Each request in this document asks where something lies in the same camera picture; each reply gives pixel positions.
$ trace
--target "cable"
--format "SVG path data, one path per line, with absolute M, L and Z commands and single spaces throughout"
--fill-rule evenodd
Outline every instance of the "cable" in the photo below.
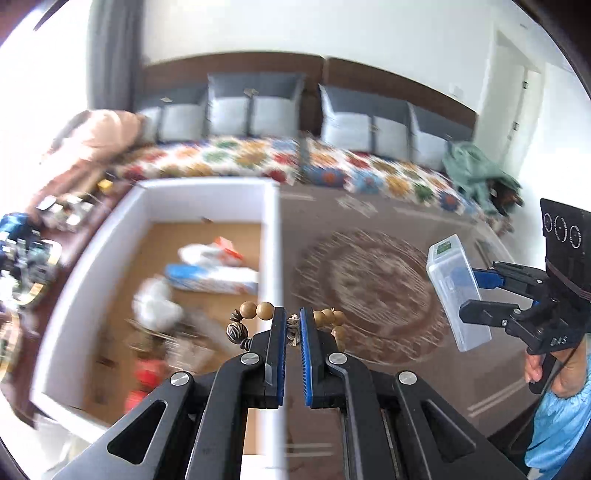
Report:
M 505 454 L 507 456 L 511 455 L 524 455 L 525 453 L 529 452 L 530 450 L 533 450 L 537 447 L 539 447 L 540 445 L 542 445 L 542 443 L 545 442 L 545 440 L 542 440 L 540 443 L 537 443 L 534 446 L 531 446 L 529 448 L 526 448 L 525 450 L 513 450 L 513 445 L 515 444 L 515 442 L 517 440 L 519 440 L 519 438 L 523 435 L 523 432 L 525 431 L 525 429 L 530 425 L 530 423 L 533 421 L 535 414 L 538 413 L 538 408 L 540 408 L 540 404 L 542 403 L 542 400 L 544 399 L 544 396 L 546 395 L 546 392 L 548 391 L 548 389 L 552 386 L 552 384 L 554 383 L 554 380 L 556 379 L 556 377 L 558 376 L 558 374 L 562 371 L 562 369 L 564 368 L 564 366 L 569 363 L 569 360 L 573 357 L 574 353 L 576 352 L 578 346 L 573 348 L 573 350 L 569 353 L 568 357 L 566 358 L 566 360 L 564 362 L 560 362 L 560 360 L 556 360 L 558 362 L 558 368 L 556 369 L 556 371 L 548 378 L 548 381 L 546 382 L 546 384 L 544 385 L 544 388 L 542 389 L 542 393 L 540 394 L 540 397 L 538 399 L 538 404 L 535 406 L 534 411 L 531 413 L 531 415 L 529 416 L 529 418 L 527 419 L 527 421 L 523 424 L 523 426 L 518 430 L 517 434 L 515 434 L 515 436 L 513 437 L 513 439 L 510 441 L 509 445 L 507 446 L 507 449 L 505 451 Z

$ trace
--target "gray curtain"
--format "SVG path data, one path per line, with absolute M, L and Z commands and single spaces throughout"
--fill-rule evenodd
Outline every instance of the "gray curtain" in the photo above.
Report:
M 141 82 L 144 0 L 93 0 L 88 20 L 89 109 L 133 111 Z

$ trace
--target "metal screw cap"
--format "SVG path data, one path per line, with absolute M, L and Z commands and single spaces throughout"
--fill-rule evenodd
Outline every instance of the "metal screw cap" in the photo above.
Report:
M 414 385 L 417 383 L 417 376 L 413 372 L 400 372 L 398 374 L 398 380 L 404 385 Z
M 248 352 L 240 357 L 240 361 L 245 365 L 254 365 L 258 363 L 259 356 L 254 352 Z
M 189 374 L 187 372 L 176 372 L 172 377 L 170 377 L 170 382 L 175 387 L 181 387 L 182 385 L 186 385 L 189 381 Z
M 347 361 L 347 356 L 344 353 L 336 352 L 329 355 L 329 362 L 335 365 L 343 365 Z

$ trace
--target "clear plastic box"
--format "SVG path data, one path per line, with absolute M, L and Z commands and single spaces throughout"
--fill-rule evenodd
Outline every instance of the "clear plastic box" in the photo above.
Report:
M 474 272 L 457 235 L 452 235 L 429 248 L 427 274 L 443 305 L 459 351 L 467 352 L 489 342 L 492 339 L 489 327 L 471 325 L 460 319 L 462 304 L 466 300 L 480 300 L 480 293 Z

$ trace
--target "floral blanket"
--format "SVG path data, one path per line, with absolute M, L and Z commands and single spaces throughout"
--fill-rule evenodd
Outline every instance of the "floral blanket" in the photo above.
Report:
M 344 187 L 354 193 L 377 193 L 459 215 L 483 218 L 482 210 L 461 197 L 440 173 L 409 162 L 386 161 L 366 153 L 333 148 L 307 139 L 303 177 L 316 185 Z
M 298 142 L 291 138 L 214 137 L 130 151 L 115 166 L 115 174 L 132 181 L 232 176 L 293 184 L 300 174 L 299 158 Z

